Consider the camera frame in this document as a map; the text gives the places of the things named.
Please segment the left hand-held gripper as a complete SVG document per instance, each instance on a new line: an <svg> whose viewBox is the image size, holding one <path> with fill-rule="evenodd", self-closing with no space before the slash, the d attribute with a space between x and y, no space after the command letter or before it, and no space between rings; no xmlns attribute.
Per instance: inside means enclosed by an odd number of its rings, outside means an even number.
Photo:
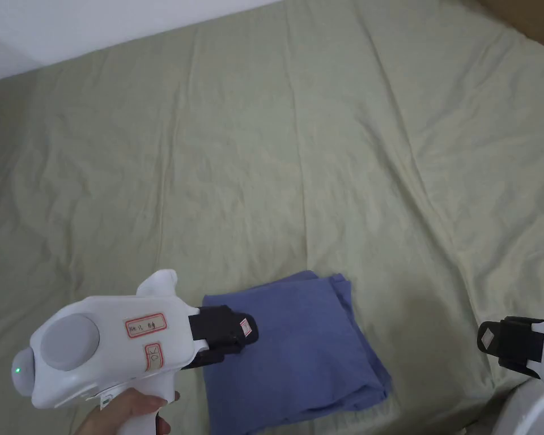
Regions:
<svg viewBox="0 0 544 435"><path fill-rule="evenodd" d="M227 305L189 306L176 285L176 272L163 269L134 295L63 307L13 358L14 388L39 409L90 399L104 409L130 388L172 403L178 371L219 364L258 341L251 315Z"/></svg>

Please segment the person's left hand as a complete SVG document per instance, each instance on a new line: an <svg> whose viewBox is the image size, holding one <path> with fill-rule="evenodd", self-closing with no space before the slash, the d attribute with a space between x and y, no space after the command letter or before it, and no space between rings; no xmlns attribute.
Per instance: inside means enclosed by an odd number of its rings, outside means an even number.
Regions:
<svg viewBox="0 0 544 435"><path fill-rule="evenodd" d="M152 414L155 418L155 433L170 434L170 424L158 416L158 411L167 405L164 398L146 395L129 388L118 395L102 410L93 408L75 430L75 434L117 434L127 421L138 416Z"/></svg>

